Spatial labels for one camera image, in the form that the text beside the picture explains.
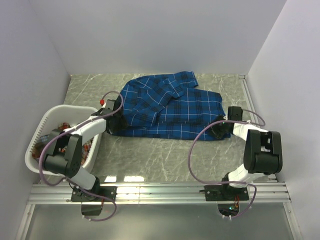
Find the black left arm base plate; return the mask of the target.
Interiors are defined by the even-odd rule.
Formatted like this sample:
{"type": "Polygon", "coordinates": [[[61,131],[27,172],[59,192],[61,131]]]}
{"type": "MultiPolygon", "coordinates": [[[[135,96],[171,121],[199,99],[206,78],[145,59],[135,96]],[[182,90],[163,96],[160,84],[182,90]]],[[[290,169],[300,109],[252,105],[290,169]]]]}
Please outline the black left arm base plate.
{"type": "MultiPolygon", "coordinates": [[[[117,187],[116,186],[101,186],[99,190],[93,192],[95,195],[107,197],[113,201],[116,199],[117,187]]],[[[100,197],[89,195],[79,188],[74,187],[71,194],[71,202],[86,203],[86,202],[100,202],[103,199],[100,197]]]]}

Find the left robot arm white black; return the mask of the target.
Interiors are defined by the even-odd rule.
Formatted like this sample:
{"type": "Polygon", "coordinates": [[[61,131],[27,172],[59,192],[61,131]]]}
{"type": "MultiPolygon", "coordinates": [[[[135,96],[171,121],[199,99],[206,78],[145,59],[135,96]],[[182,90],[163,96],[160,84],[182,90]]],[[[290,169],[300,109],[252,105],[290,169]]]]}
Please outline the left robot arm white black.
{"type": "Polygon", "coordinates": [[[82,147],[96,135],[104,132],[112,135],[127,128],[123,104],[122,96],[116,100],[108,99],[87,120],[65,130],[52,130],[49,134],[50,141],[43,148],[38,160],[40,178],[47,185],[55,186],[55,183],[49,183],[45,179],[44,171],[49,171],[63,176],[63,179],[78,188],[89,201],[106,199],[107,197],[101,194],[99,179],[81,165],[82,147]]]}

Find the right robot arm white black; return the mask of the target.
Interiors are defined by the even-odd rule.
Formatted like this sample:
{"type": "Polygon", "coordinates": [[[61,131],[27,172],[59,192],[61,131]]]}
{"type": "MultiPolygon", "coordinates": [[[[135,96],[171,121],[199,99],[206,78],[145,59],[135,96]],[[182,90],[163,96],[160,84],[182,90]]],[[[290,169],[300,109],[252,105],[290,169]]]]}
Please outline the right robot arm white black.
{"type": "Polygon", "coordinates": [[[251,183],[264,175],[279,173],[283,167],[281,135],[251,124],[219,123],[210,127],[210,136],[218,140],[232,134],[245,141],[243,164],[227,173],[222,185],[206,185],[207,199],[214,201],[248,200],[248,189],[239,182],[251,183]]]}

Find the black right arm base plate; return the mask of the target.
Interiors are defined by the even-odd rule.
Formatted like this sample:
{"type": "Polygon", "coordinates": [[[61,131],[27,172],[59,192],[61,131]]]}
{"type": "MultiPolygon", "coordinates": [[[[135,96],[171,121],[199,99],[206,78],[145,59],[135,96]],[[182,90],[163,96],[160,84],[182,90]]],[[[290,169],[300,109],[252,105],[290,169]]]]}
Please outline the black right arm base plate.
{"type": "Polygon", "coordinates": [[[204,189],[199,191],[205,195],[207,202],[225,202],[225,201],[248,201],[249,193],[246,187],[237,188],[223,185],[205,185],[204,189]]]}

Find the blue plaid long sleeve shirt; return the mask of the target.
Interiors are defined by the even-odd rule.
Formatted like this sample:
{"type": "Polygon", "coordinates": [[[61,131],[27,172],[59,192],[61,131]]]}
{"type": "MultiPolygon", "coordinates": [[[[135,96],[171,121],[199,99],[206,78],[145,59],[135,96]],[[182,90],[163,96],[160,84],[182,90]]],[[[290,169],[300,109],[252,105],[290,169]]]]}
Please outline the blue plaid long sleeve shirt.
{"type": "Polygon", "coordinates": [[[114,135],[194,140],[217,116],[225,115],[221,95],[198,85],[192,71],[128,81],[120,92],[128,127],[114,135]]]}

